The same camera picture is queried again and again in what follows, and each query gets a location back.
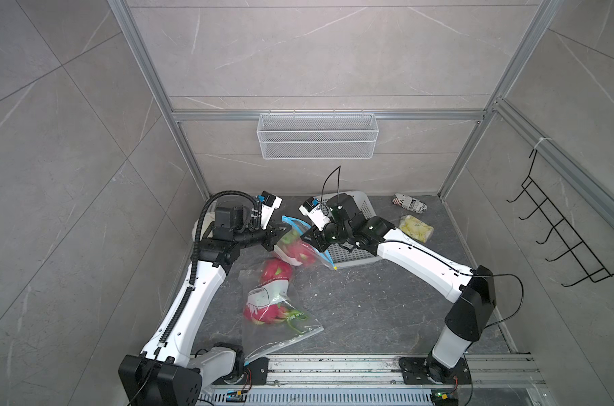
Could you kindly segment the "clear zip-top bag blue seal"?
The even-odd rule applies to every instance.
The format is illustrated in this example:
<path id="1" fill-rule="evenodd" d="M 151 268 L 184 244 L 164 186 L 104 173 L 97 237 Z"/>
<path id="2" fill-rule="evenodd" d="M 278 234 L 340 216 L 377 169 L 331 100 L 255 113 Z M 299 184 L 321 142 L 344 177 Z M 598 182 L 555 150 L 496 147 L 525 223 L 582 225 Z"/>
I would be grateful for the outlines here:
<path id="1" fill-rule="evenodd" d="M 274 246 L 276 257 L 295 267 L 322 265 L 337 270 L 337 266 L 327 250 L 319 252 L 301 239 L 302 235 L 310 230 L 308 223 L 298 218 L 282 216 L 281 224 L 288 226 L 289 230 Z"/>

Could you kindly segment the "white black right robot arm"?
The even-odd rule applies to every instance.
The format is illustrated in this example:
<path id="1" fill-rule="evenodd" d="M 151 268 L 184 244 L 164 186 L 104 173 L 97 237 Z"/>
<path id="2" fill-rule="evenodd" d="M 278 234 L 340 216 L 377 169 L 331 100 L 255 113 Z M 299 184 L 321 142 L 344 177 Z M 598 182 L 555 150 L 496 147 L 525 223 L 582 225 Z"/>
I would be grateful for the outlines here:
<path id="1" fill-rule="evenodd" d="M 445 327 L 425 360 L 432 382 L 450 382 L 468 348 L 480 340 L 496 308 L 495 275 L 491 270 L 453 262 L 420 245 L 390 221 L 379 216 L 366 218 L 347 194 L 327 201 L 311 197 L 299 209 L 313 223 L 301 240 L 319 252 L 347 243 L 399 265 L 452 303 Z"/>

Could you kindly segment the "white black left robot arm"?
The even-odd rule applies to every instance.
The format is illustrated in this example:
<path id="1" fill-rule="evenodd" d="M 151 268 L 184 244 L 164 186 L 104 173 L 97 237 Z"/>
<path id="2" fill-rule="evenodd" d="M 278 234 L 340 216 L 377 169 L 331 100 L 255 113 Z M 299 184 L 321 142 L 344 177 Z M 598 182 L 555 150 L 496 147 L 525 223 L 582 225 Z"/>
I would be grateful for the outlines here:
<path id="1" fill-rule="evenodd" d="M 118 367 L 129 404 L 194 405 L 210 384 L 244 378 L 242 346 L 216 343 L 197 355 L 195 337 L 240 251 L 271 250 L 288 230 L 275 222 L 256 230 L 196 226 L 191 262 L 171 309 L 140 354 L 125 356 Z"/>

